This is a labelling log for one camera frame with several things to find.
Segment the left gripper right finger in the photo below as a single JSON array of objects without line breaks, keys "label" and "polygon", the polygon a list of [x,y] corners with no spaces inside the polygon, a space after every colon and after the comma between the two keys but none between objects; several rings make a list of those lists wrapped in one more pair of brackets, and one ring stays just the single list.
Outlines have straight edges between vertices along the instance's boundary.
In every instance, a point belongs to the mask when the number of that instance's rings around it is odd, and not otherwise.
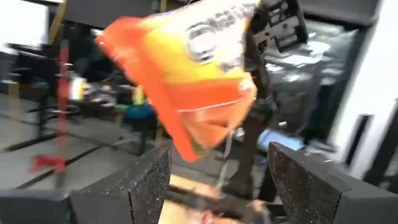
[{"label": "left gripper right finger", "polygon": [[397,224],[397,195],[277,142],[269,170],[291,223]]}]

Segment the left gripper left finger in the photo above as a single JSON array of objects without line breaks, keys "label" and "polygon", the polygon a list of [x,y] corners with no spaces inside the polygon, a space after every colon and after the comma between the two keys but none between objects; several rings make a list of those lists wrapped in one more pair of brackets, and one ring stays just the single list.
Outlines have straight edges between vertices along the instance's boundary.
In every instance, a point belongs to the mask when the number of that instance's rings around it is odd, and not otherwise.
[{"label": "left gripper left finger", "polygon": [[171,166],[172,149],[162,146],[81,190],[2,190],[1,223],[157,223]]}]

